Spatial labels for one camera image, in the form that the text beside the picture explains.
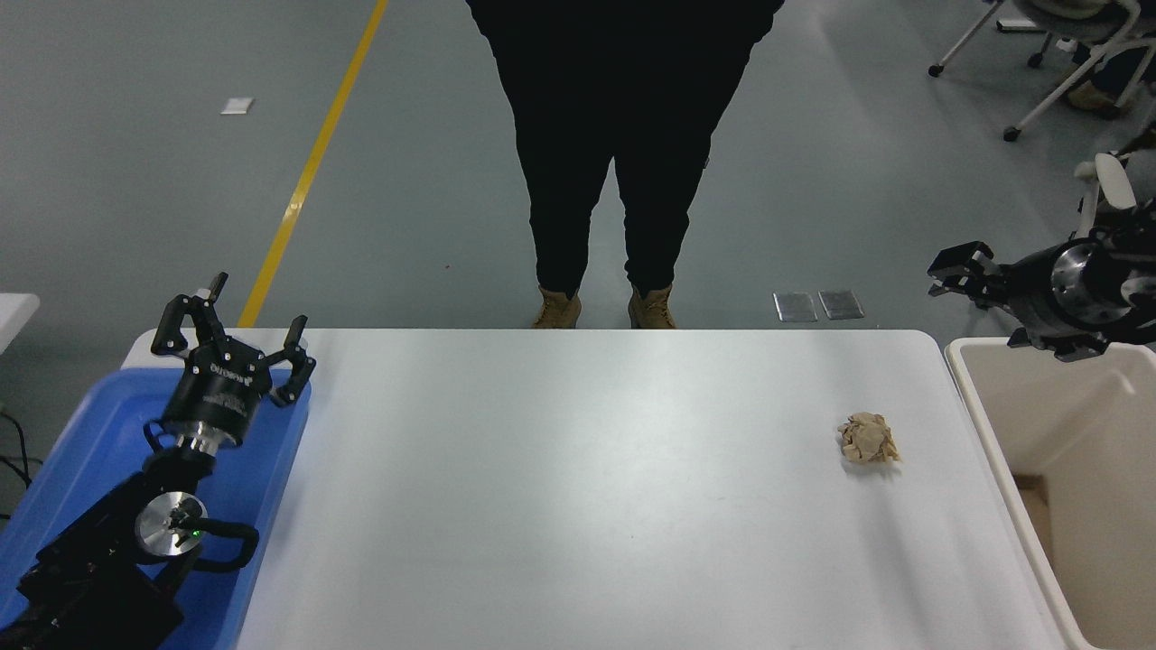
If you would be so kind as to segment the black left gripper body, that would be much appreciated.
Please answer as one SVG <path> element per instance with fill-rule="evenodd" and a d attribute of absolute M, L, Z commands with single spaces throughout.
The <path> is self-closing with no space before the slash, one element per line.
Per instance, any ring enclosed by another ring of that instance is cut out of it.
<path fill-rule="evenodd" d="M 271 387 L 264 350 L 231 337 L 200 344 L 163 411 L 163 433 L 185 446 L 239 448 Z"/>

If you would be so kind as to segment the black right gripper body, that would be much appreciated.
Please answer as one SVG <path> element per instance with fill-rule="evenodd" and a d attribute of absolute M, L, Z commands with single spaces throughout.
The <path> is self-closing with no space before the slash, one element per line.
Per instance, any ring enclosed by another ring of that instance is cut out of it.
<path fill-rule="evenodd" d="M 1007 312 L 1020 322 L 1013 339 L 1085 334 L 1085 241 L 1025 256 L 1007 276 Z"/>

